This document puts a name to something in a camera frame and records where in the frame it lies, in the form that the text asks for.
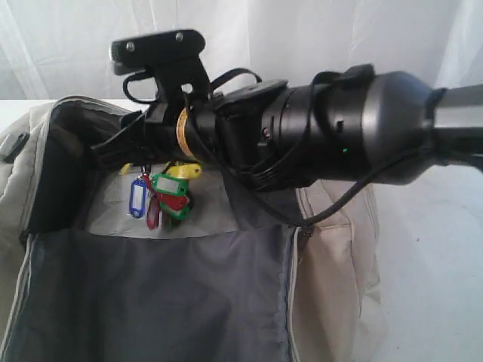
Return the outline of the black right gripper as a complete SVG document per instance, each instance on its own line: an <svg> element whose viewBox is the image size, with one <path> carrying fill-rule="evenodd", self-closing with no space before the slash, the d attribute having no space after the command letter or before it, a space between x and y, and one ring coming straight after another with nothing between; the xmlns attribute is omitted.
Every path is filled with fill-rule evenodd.
<svg viewBox="0 0 483 362"><path fill-rule="evenodd" d="M91 147L97 164L119 170L125 164L145 166L145 135L160 151L180 161L200 161L224 167L237 177L253 177L263 165L261 94L216 94L210 99L157 102L145 115L123 115L121 129L108 140Z"/></svg>

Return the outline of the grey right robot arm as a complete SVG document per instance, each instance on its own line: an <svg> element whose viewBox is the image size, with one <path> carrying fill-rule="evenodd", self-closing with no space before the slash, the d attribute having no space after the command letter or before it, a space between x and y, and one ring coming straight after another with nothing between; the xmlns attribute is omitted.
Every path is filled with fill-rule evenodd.
<svg viewBox="0 0 483 362"><path fill-rule="evenodd" d="M177 93L93 153L108 169L197 161L255 192L318 179L404 185L434 165L482 166L482 87L433 88L363 65L299 87L271 80L228 94Z"/></svg>

